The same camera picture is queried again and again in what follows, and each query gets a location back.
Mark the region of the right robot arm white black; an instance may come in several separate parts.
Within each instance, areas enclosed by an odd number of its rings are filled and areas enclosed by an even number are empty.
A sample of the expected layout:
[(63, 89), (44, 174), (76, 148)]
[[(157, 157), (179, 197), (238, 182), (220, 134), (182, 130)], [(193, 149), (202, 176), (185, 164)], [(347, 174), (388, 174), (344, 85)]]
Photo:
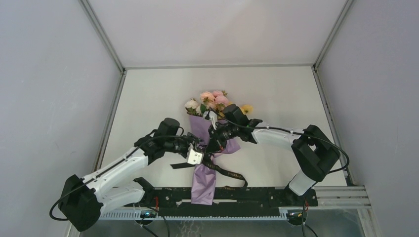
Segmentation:
[(235, 138), (292, 151), (300, 170), (286, 186), (286, 201), (291, 205), (299, 205), (308, 190), (333, 173), (333, 166), (342, 154), (315, 125), (297, 131), (272, 127), (261, 119), (249, 119), (235, 104), (227, 106), (222, 114), (214, 110), (204, 112), (203, 119), (211, 122), (204, 151), (208, 158), (226, 150), (227, 142)]

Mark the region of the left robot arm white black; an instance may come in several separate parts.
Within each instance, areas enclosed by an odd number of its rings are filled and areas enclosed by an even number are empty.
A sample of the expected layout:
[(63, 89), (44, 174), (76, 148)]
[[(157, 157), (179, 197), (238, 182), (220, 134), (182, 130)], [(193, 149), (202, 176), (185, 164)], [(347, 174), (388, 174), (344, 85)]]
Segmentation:
[(82, 178), (77, 175), (69, 177), (57, 203), (65, 219), (83, 232), (114, 209), (131, 203), (150, 205), (155, 196), (148, 181), (140, 177), (124, 186), (120, 182), (162, 158), (165, 153), (186, 158), (190, 148), (198, 148), (201, 139), (192, 133), (178, 135), (179, 128), (177, 120), (166, 118), (157, 129), (139, 138), (132, 148), (104, 168)]

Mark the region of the pink wrapping paper sheet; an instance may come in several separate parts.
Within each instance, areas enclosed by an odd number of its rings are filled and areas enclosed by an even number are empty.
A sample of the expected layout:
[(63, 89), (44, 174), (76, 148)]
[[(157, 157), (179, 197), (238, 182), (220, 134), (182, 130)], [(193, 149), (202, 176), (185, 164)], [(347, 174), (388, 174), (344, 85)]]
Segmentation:
[[(207, 145), (210, 140), (209, 128), (212, 123), (209, 120), (199, 116), (189, 116), (191, 132), (203, 140)], [(214, 154), (211, 157), (204, 157), (203, 162), (195, 166), (191, 187), (191, 203), (199, 205), (212, 205), (216, 187), (216, 171), (207, 167), (209, 162), (215, 163), (214, 158), (220, 154)]]

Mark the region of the pink fake flower stem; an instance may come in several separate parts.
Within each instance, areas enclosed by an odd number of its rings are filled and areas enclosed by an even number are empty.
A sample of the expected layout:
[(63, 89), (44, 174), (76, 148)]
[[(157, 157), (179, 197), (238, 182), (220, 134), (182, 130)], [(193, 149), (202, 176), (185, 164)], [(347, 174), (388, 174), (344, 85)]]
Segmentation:
[(227, 98), (226, 91), (215, 90), (213, 92), (205, 91), (200, 94), (200, 100), (202, 102), (202, 108), (207, 111), (215, 110), (221, 112), (225, 107), (231, 104)]

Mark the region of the white fake flower stem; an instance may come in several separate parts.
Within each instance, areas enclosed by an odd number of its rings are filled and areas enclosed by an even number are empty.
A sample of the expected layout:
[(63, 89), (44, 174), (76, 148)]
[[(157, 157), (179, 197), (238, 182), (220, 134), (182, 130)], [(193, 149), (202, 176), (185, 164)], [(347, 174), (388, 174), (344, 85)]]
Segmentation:
[(201, 104), (195, 99), (186, 102), (184, 107), (189, 115), (199, 116), (201, 114)]

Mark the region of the yellow fake flower stem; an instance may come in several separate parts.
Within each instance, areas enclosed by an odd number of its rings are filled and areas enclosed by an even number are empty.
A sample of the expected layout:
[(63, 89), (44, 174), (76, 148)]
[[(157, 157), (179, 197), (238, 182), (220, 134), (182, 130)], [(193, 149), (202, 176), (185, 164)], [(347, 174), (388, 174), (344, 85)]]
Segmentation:
[(240, 109), (244, 115), (249, 115), (253, 112), (253, 106), (249, 104), (242, 105)]

